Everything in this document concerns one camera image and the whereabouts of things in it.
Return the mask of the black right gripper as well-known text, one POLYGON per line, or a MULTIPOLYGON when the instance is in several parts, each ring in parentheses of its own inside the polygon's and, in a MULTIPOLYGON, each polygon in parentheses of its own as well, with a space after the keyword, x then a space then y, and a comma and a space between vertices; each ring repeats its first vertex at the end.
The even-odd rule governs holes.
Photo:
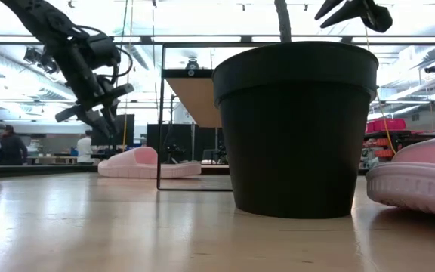
MULTIPOLYGON (((342 1, 343 0, 325 0, 314 19, 321 19, 342 3, 342 1)), ((386 7, 377 5, 373 0, 351 0, 346 1, 345 4, 326 19, 320 27, 325 29, 326 27, 356 17, 362 19, 366 27, 380 33, 388 31, 393 25, 393 18, 386 7)))

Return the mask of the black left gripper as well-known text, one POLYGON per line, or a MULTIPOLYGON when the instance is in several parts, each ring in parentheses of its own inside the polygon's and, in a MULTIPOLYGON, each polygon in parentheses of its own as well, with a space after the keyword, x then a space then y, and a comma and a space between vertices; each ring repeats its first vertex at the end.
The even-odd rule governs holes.
POLYGON ((117 132, 119 98, 134 90, 130 83, 114 85, 121 76, 120 52, 111 41, 53 43, 53 58, 76 96, 75 106, 55 116, 58 122, 77 116, 105 136, 117 132))

